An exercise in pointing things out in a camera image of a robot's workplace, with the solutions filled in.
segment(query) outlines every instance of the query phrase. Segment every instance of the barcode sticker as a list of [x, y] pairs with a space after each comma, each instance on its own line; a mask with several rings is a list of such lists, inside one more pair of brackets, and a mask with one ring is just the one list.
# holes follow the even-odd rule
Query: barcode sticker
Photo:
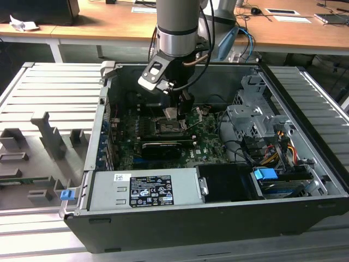
[[131, 174], [114, 174], [114, 182], [130, 181]]

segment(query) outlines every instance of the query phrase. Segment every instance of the desk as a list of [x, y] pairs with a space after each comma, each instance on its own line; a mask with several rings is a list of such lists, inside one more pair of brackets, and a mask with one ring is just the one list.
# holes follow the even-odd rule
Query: desk
[[[316, 0], [249, 0], [251, 5], [258, 5], [265, 15], [270, 15], [265, 8], [295, 10], [300, 16], [314, 16], [316, 13], [329, 14], [329, 10], [316, 6]], [[349, 4], [327, 2], [327, 7], [336, 12], [336, 8], [349, 9]], [[235, 13], [249, 12], [236, 8]], [[307, 18], [311, 23], [278, 22], [272, 16], [269, 22], [264, 16], [254, 16], [247, 21], [249, 32], [256, 38], [256, 51], [311, 53], [318, 55], [349, 55], [349, 27], [323, 25], [318, 18]], [[245, 26], [240, 18], [238, 22]]]
[[[292, 9], [301, 16], [315, 13], [329, 13], [317, 7], [316, 0], [249, 0], [258, 5], [265, 14], [265, 8]], [[349, 9], [349, 4], [327, 2], [333, 10]], [[105, 4], [104, 0], [90, 2], [79, 0], [80, 16], [75, 26], [43, 26], [36, 32], [17, 32], [8, 25], [0, 25], [0, 37], [4, 41], [49, 44], [56, 62], [63, 62], [59, 48], [62, 44], [96, 45], [99, 57], [102, 45], [148, 47], [157, 22], [155, 14], [131, 13], [130, 3]], [[249, 11], [237, 8], [235, 13]], [[251, 17], [248, 23], [250, 33], [256, 39], [255, 51], [311, 53], [323, 55], [349, 55], [349, 28], [345, 26], [324, 26], [313, 17], [311, 23], [278, 22], [272, 16], [269, 22], [264, 16]], [[246, 37], [239, 35], [234, 49], [244, 49]]]

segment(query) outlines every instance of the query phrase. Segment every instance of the green circuit board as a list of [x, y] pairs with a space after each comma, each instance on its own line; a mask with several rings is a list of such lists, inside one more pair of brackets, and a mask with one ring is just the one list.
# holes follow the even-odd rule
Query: green circuit board
[[[170, 127], [167, 124], [161, 126], [161, 129], [168, 132], [169, 136], [195, 136], [195, 145], [183, 147], [179, 158], [144, 160], [141, 147], [146, 138], [143, 138], [143, 135], [156, 135], [158, 131], [153, 123], [166, 123], [166, 121], [163, 116], [141, 116], [136, 110], [129, 110], [122, 115], [117, 127], [116, 145], [119, 161], [116, 170], [193, 168], [199, 164], [228, 163], [225, 149], [216, 134], [215, 115], [207, 113], [202, 116], [197, 109], [186, 115], [182, 121], [185, 129], [181, 126], [180, 132], [176, 122], [171, 122]], [[145, 133], [140, 135], [142, 125], [143, 129], [144, 125], [146, 128], [145, 131], [143, 130]]]

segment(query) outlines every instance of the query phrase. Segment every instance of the power supply label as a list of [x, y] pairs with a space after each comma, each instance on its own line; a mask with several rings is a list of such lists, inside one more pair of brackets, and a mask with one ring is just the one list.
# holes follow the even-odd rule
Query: power supply label
[[130, 178], [130, 206], [173, 205], [171, 176], [142, 176]]

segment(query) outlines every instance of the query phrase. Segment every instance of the blue tab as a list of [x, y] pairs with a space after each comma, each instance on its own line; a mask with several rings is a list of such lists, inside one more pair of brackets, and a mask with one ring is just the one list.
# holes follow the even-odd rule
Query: blue tab
[[278, 179], [278, 175], [276, 174], [273, 168], [258, 168], [254, 171], [256, 179]]
[[63, 201], [63, 200], [74, 200], [75, 199], [74, 196], [75, 196], [75, 191], [74, 190], [68, 190], [68, 189], [63, 190], [61, 192], [61, 201]]

